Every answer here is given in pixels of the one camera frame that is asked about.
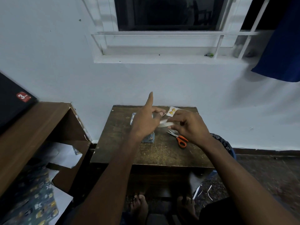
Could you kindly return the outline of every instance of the window frame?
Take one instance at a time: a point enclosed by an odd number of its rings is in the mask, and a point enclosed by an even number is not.
[[[238,58],[241,59],[269,2],[265,0],[250,31],[241,31],[252,0],[227,0],[219,31],[119,31],[114,0],[82,0],[95,29],[91,31],[102,55],[180,53],[199,55],[232,49],[239,35],[247,39]]]

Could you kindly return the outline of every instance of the blue bucket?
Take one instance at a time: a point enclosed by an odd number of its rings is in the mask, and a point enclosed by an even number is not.
[[[236,160],[236,154],[233,150],[233,148],[231,147],[231,145],[226,141],[224,140],[222,137],[220,137],[219,135],[216,135],[216,134],[213,134],[211,133],[210,134],[213,138],[215,138],[216,140],[220,141],[224,148],[227,150],[227,152]],[[216,170],[213,170],[207,177],[207,179],[211,179],[214,175],[218,174]]]

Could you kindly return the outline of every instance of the window sill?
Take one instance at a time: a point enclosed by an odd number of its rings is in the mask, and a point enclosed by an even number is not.
[[[101,55],[94,63],[123,64],[257,64],[259,57],[238,59],[232,56],[217,58],[199,55]]]

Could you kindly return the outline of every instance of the red logo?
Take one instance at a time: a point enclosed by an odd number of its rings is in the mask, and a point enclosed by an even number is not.
[[[22,91],[17,93],[17,97],[23,102],[27,102],[29,99],[31,99],[31,96],[27,95],[25,92]]]

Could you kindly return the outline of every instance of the foot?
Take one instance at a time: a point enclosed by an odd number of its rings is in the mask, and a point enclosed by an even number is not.
[[[183,197],[178,197],[177,212],[184,224],[199,223],[195,211],[195,201],[193,199],[186,197],[186,200],[183,200]]]
[[[148,215],[148,204],[144,195],[135,195],[130,203],[130,213],[136,220],[137,225],[145,225]]]

